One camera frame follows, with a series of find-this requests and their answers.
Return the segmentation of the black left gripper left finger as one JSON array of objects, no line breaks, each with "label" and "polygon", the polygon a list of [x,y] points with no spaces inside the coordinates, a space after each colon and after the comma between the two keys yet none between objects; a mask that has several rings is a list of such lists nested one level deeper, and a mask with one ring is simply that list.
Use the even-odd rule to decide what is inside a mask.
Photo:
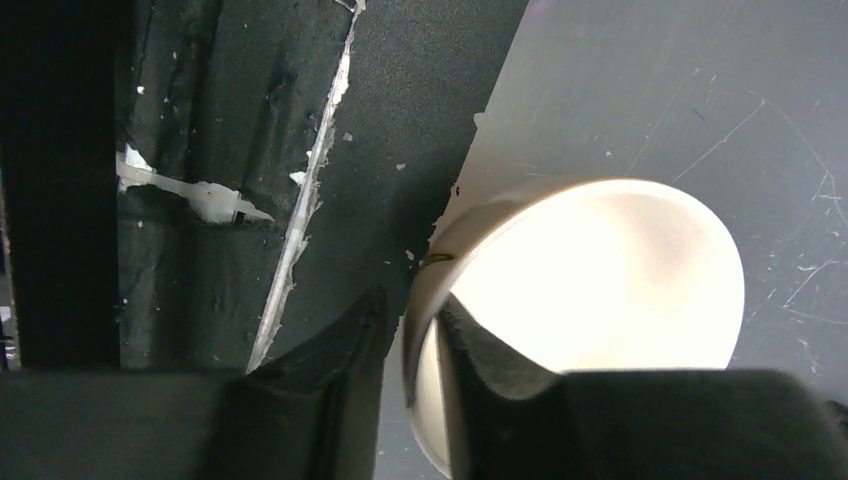
[{"label": "black left gripper left finger", "polygon": [[252,373],[1,377],[5,479],[369,479],[387,352],[384,288]]}]

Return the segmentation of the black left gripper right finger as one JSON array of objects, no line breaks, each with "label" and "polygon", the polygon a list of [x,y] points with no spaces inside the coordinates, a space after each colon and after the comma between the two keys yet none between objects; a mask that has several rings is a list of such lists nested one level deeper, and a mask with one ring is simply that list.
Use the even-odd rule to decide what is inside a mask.
[{"label": "black left gripper right finger", "polygon": [[437,316],[456,479],[843,479],[847,436],[768,370],[546,370],[449,298]]}]

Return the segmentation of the cream white bowl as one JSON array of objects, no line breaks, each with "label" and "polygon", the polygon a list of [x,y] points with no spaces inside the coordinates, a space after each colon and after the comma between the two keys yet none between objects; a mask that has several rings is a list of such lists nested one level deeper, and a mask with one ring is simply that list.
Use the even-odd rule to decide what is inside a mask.
[{"label": "cream white bowl", "polygon": [[432,241],[403,326],[411,428],[443,475],[451,460],[435,321],[449,298],[554,373],[723,369],[745,283],[725,224],[665,184],[538,178],[467,209]]}]

